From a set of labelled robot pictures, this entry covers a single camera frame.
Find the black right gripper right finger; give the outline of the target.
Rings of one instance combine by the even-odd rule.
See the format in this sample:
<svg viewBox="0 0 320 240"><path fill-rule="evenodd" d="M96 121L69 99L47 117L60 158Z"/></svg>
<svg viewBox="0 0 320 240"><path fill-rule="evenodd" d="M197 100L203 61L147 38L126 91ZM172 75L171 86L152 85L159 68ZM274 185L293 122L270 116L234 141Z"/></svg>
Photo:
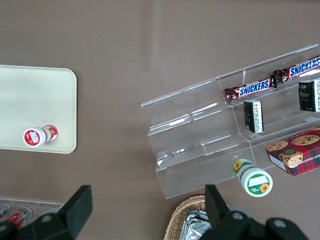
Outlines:
<svg viewBox="0 0 320 240"><path fill-rule="evenodd" d="M211 229L203 240L307 240L292 221L272 217L261 224L240 210L230 210L214 184L205 186L205 210Z"/></svg>

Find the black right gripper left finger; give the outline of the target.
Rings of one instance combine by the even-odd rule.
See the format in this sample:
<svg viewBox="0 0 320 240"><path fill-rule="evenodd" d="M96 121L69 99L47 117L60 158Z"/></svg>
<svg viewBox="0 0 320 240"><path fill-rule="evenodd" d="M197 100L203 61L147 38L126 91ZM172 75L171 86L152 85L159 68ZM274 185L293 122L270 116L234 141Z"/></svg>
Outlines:
<svg viewBox="0 0 320 240"><path fill-rule="evenodd" d="M18 228L0 224L2 240L75 240L93 212L91 185L82 185L57 213L47 213Z"/></svg>

